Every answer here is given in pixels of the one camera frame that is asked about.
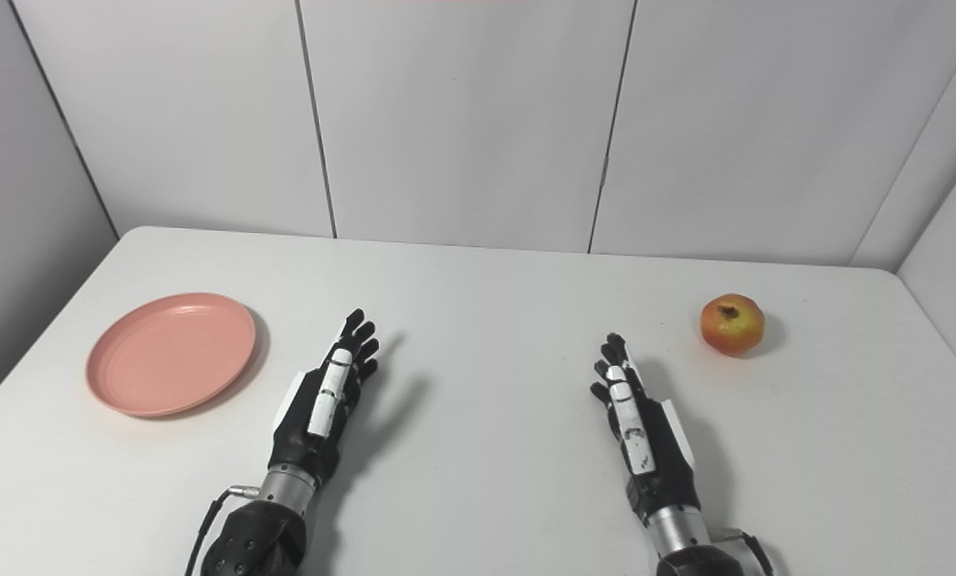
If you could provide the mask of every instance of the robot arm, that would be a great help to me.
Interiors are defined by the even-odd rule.
[[[377,369],[374,324],[354,310],[321,365],[299,373],[275,419],[274,445],[261,488],[233,487],[212,503],[198,544],[229,494],[252,498],[226,518],[204,554],[202,576],[294,576],[309,545],[306,513],[339,464],[338,441]],[[193,568],[193,557],[188,575]]]
[[[602,356],[595,371],[605,384],[592,384],[591,393],[606,406],[620,442],[630,473],[627,499],[658,554],[657,576],[743,576],[740,562],[713,546],[705,528],[694,491],[694,455],[672,401],[658,402],[646,393],[619,334],[606,336]],[[740,531],[727,531],[722,538],[743,539],[762,572],[771,576],[758,540]]]

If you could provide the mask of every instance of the silver cylindrical wrist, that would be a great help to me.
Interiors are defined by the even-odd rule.
[[[660,558],[683,548],[711,543],[702,513],[694,506],[661,508],[649,517],[647,529]]]
[[[268,468],[268,475],[256,499],[282,504],[303,517],[310,499],[317,491],[318,483],[310,474],[291,464],[278,464]]]

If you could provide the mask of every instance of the black cable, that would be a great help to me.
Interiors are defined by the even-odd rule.
[[[762,544],[758,542],[758,538],[751,534],[741,533],[741,539],[744,539],[744,543],[748,544],[751,553],[758,558],[758,564],[762,565],[762,572],[766,576],[773,576],[773,564],[770,562],[770,557],[767,557],[766,551],[762,549]]]
[[[212,501],[211,506],[207,507],[207,514],[204,514],[204,521],[200,522],[200,531],[197,532],[197,541],[193,543],[193,550],[190,551],[190,561],[186,563],[186,576],[193,576],[193,566],[197,564],[197,555],[200,554],[200,546],[203,546],[207,531],[214,524],[214,518],[222,510],[222,502],[229,497],[230,492],[226,490],[221,496]]]

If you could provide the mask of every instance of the wall seam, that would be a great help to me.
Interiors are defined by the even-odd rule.
[[[609,123],[609,137],[606,138],[606,156],[602,160],[602,176],[598,180],[598,197],[595,199],[595,212],[591,216],[591,234],[588,234],[588,251],[595,240],[595,227],[598,225],[598,208],[602,204],[602,190],[606,188],[606,175],[609,173],[609,154],[613,149],[613,132],[616,129],[616,113],[620,108],[620,92],[623,90],[623,75],[627,72],[627,55],[630,54],[630,38],[634,35],[634,16],[638,14],[638,0],[630,8],[630,22],[627,25],[627,43],[623,47],[623,59],[620,61],[620,78],[616,85],[616,99],[613,100],[613,117]]]
[[[929,121],[932,120],[932,117],[934,116],[934,114],[936,114],[936,110],[939,109],[939,105],[941,105],[941,102],[943,101],[943,95],[946,94],[946,91],[948,90],[948,88],[950,88],[950,84],[953,83],[954,76],[956,76],[956,63],[954,64],[954,69],[950,71],[950,77],[948,78],[948,80],[946,80],[946,83],[943,84],[943,89],[941,93],[939,94],[938,98],[936,98],[936,103],[932,106],[932,109],[929,110],[929,114],[926,117],[925,121],[923,122],[922,127],[919,128],[919,132],[915,136],[915,141],[912,142],[912,146],[910,146],[908,149],[908,154],[905,154],[905,159],[902,160],[901,167],[898,168],[898,173],[894,175],[894,180],[892,180],[892,182],[890,183],[890,186],[887,187],[886,193],[883,194],[883,200],[880,201],[879,207],[876,208],[875,212],[873,212],[872,219],[869,220],[869,225],[866,226],[865,232],[862,233],[862,236],[859,238],[858,244],[854,246],[854,252],[851,252],[850,258],[847,259],[847,264],[846,264],[847,266],[850,266],[850,264],[854,262],[854,259],[858,256],[858,251],[859,249],[862,248],[862,244],[865,243],[866,236],[869,236],[869,232],[870,230],[872,230],[873,223],[876,223],[876,218],[879,216],[879,213],[883,211],[883,207],[886,204],[886,200],[890,197],[890,193],[894,192],[894,188],[898,185],[898,180],[901,178],[902,172],[905,171],[905,167],[906,165],[908,165],[908,161],[910,160],[910,158],[912,158],[912,154],[915,153],[915,147],[921,141],[922,136],[924,135],[926,131],[926,128],[929,126]],[[929,220],[932,219],[932,215],[935,215],[936,210],[939,209],[939,204],[942,204],[943,198],[945,198],[946,195],[950,193],[950,189],[941,190],[941,192],[939,193],[941,194],[941,201],[938,202],[938,206],[936,206],[934,211],[932,211]],[[918,232],[916,238],[922,236],[922,232],[924,232],[924,230],[925,230],[925,227],[923,227],[923,230],[920,230]],[[903,259],[905,258],[908,258],[908,254],[903,255],[903,258],[901,258],[901,262],[903,262]],[[898,263],[895,269],[891,270],[890,272],[897,272],[897,269],[899,269],[899,267],[901,267],[901,263]]]
[[[325,159],[325,145],[321,140],[321,118],[318,116],[318,100],[314,97],[314,74],[310,72],[310,55],[306,50],[306,27],[303,25],[303,7],[301,0],[294,0],[296,6],[296,26],[299,26],[299,45],[303,52],[303,70],[306,72],[306,91],[310,96],[310,113],[314,117],[314,136],[318,139],[318,154],[321,157],[321,179],[325,185],[325,201],[328,203],[328,223],[332,226],[332,238],[338,238],[335,227],[335,208],[332,205],[332,189],[328,183],[328,161]]]
[[[111,233],[114,234],[115,240],[119,240],[118,229],[115,227],[114,220],[111,219],[111,214],[108,212],[108,206],[104,203],[104,197],[101,196],[101,191],[98,190],[97,183],[94,182],[94,176],[90,174],[90,168],[86,164],[86,158],[83,157],[82,150],[79,149],[79,144],[76,142],[76,136],[72,132],[72,127],[69,126],[69,120],[65,117],[65,112],[62,110],[62,105],[58,102],[58,96],[54,94],[54,88],[50,86],[50,80],[47,77],[47,72],[43,69],[43,64],[40,63],[40,58],[36,54],[36,48],[33,47],[33,41],[30,40],[29,33],[26,32],[26,26],[23,25],[23,19],[19,15],[19,10],[16,8],[16,3],[14,0],[6,0],[9,4],[10,10],[12,10],[12,15],[16,18],[16,25],[19,26],[20,31],[23,34],[23,39],[26,40],[26,46],[29,48],[30,55],[33,58],[33,62],[36,63],[36,69],[40,73],[40,78],[43,80],[43,85],[47,88],[47,94],[50,95],[50,101],[54,103],[54,109],[58,112],[58,117],[62,120],[62,125],[65,127],[65,134],[69,136],[69,142],[72,142],[72,150],[75,150],[76,157],[79,159],[79,165],[83,168],[83,174],[86,175],[86,180],[90,183],[91,189],[94,190],[94,197],[97,199],[98,204],[101,207],[101,212],[104,212],[104,219],[108,221],[108,227],[111,229]]]

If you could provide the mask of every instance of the apple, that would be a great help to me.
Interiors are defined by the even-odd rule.
[[[766,316],[748,296],[724,294],[702,309],[701,328],[709,346],[727,356],[737,356],[762,342]]]

